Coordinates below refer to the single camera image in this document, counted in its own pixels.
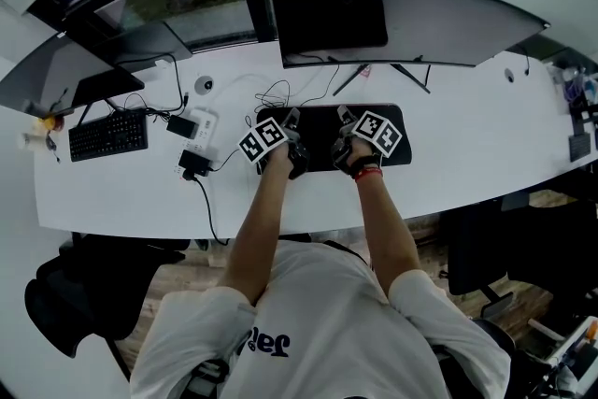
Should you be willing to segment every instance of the wooden floor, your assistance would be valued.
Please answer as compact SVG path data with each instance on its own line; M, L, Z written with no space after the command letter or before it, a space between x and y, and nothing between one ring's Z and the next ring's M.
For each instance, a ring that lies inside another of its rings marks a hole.
M553 192L539 192L532 195L530 204L534 207L555 207L571 201L569 198ZM461 296L449 293L449 282L439 277L442 269L447 269L448 248L436 240L440 215L429 215L407 221L412 235L418 243L422 268L434 283L447 292L448 298L470 317L479 316L482 306L488 299L481 292L471 292ZM369 251L365 243L363 228L335 230L312 234L314 241L332 239L359 253L369 262ZM135 360L143 340L150 329L160 302L165 294L175 291L204 291L216 284L223 267L226 265L228 249L216 246L210 252L200 251L194 244L185 251L187 258L179 264L161 266L149 285L139 321L129 337L117 342L124 361L133 369ZM506 278L493 283L492 288L499 294L515 293L511 307L493 319L498 325L510 333L517 341L528 331L527 321L540 318L548 309L552 298L546 292L528 283L510 281Z

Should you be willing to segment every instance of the red wristband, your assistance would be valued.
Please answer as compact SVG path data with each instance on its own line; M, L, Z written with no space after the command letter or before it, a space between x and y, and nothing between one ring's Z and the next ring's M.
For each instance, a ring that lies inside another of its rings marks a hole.
M378 173L381 177L384 176L380 168L376 168L374 166L367 166L366 168L361 169L359 173L355 175L355 181L358 181L360 178L366 177L370 173Z

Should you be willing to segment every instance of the power strip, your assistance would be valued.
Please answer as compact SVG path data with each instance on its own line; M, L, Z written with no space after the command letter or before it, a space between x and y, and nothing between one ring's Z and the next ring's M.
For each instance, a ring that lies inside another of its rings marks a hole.
M195 138L183 138L181 141L181 148L177 152L177 157L174 163L175 174L179 178L182 178L183 175L183 169L178 166L180 155L182 155L184 150L188 150L192 151L193 153L197 153L198 155L206 156L206 150L209 146L209 141L214 133L214 129L216 128L216 122L218 121L214 114L205 110L200 110L199 108L194 108L191 110L190 114L186 118L187 120L195 121L197 123L197 132L195 134Z

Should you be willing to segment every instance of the black desk mat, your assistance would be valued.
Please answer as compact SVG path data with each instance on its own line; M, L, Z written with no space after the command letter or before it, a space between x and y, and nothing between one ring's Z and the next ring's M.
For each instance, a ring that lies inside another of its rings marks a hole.
M394 104L347 105L347 108L358 119L366 110L377 113L390 120L403 135L396 149L392 152L391 157L382 159L383 166L411 163L411 145L405 131L401 108ZM311 154L308 171L336 170L333 166L330 147L338 138L338 130L342 126L336 113L337 109L338 105L299 107L301 117L297 131L301 135L302 143ZM281 124L290 111L290 107L264 108L258 113L257 122L259 123L272 117L278 124Z

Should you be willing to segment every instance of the black wrist strap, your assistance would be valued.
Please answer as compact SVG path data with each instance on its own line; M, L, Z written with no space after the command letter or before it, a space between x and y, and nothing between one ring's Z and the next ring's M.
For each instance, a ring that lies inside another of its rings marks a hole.
M376 165L380 166L380 159L379 159L379 157L377 157L375 155L363 156L362 158L358 158L350 166L350 168L349 168L349 175L352 178L355 178L355 176L360 171L362 171L363 167L366 166L367 164L376 164Z

